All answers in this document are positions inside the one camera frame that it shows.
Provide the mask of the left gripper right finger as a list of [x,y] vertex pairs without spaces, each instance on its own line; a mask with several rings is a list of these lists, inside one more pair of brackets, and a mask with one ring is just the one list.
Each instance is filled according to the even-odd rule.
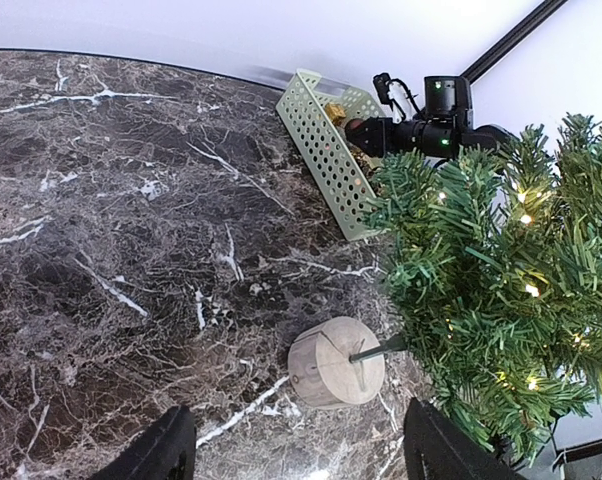
[[410,400],[403,423],[409,480],[516,480],[522,476],[498,462],[428,402]]

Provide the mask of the round wooden tree base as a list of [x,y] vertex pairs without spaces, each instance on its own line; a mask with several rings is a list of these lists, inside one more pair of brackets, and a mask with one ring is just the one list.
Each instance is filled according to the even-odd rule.
[[384,358],[353,363],[350,357],[379,345],[372,330],[347,316],[334,317],[301,333],[287,357],[295,393],[308,406],[321,410],[373,400],[384,382]]

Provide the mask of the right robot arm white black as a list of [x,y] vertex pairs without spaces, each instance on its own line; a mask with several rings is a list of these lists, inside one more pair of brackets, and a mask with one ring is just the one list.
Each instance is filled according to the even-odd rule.
[[416,151],[445,163],[467,148],[496,151],[513,137],[500,126],[474,126],[470,82],[462,76],[426,76],[423,108],[405,82],[386,72],[373,77],[373,86],[392,115],[345,125],[346,139],[370,157]]

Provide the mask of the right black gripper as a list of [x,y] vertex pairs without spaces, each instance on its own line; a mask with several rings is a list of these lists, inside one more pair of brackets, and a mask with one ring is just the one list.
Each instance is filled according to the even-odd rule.
[[390,117],[363,119],[353,145],[370,157],[416,150],[435,158],[454,158],[473,131],[470,83],[461,76],[424,78],[422,119],[395,124]]

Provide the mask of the red bauble ornament left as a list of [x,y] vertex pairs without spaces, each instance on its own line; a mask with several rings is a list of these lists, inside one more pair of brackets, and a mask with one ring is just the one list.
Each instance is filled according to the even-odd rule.
[[361,125],[364,123],[363,119],[353,118],[344,127],[344,131],[347,138],[356,137],[360,134]]

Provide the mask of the small green christmas tree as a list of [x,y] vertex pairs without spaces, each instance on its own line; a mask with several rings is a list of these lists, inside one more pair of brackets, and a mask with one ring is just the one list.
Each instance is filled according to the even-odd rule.
[[602,124],[528,126],[440,167],[390,154],[368,225],[438,409],[488,451],[533,460],[552,424],[602,403]]

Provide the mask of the right black frame post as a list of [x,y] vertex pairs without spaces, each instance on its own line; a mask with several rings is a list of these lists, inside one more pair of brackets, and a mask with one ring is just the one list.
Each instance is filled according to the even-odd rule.
[[478,81],[566,3],[567,0],[543,0],[468,66],[461,76],[470,84]]

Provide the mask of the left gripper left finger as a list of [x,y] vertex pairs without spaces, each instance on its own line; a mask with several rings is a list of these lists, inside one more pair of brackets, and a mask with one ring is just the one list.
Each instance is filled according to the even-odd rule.
[[169,408],[92,480],[192,479],[197,429],[185,405]]

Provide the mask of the green plastic basket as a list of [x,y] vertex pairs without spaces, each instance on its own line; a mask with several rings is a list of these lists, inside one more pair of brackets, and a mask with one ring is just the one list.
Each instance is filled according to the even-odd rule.
[[[348,241],[375,236],[366,226],[376,190],[370,179],[382,160],[370,157],[345,138],[345,124],[353,118],[379,117],[382,109],[365,90],[347,86],[335,94],[321,85],[316,72],[297,70],[276,105],[295,146]],[[347,118],[339,126],[324,111],[327,103],[343,106]]]

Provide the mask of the gold gift box ornament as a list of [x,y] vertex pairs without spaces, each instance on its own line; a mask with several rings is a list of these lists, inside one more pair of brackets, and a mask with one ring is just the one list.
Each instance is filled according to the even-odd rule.
[[334,125],[341,125],[347,118],[347,114],[342,105],[336,103],[327,103],[324,111],[330,122]]

